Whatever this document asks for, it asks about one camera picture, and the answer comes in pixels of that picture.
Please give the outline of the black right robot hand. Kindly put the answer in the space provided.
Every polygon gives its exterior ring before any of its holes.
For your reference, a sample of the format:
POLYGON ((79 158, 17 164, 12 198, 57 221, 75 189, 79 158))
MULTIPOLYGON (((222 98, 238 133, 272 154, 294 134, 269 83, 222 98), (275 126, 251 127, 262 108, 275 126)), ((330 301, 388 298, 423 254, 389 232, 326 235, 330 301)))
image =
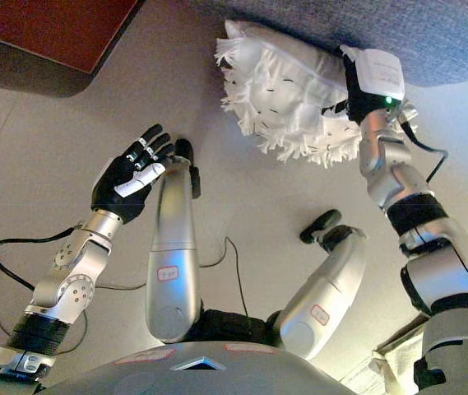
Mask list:
POLYGON ((381 49, 339 47, 345 69, 349 120, 360 125, 375 110, 395 109, 405 97, 400 59, 381 49))

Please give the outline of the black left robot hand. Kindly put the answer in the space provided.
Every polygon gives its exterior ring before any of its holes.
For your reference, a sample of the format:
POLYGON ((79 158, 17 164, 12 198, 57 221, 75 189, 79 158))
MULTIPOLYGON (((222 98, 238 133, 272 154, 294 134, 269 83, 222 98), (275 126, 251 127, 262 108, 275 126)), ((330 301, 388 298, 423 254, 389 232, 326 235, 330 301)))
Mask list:
POLYGON ((175 146, 170 139, 157 123, 108 162, 94 184, 90 208, 109 211, 124 224, 137 218, 152 184, 174 162, 175 146))

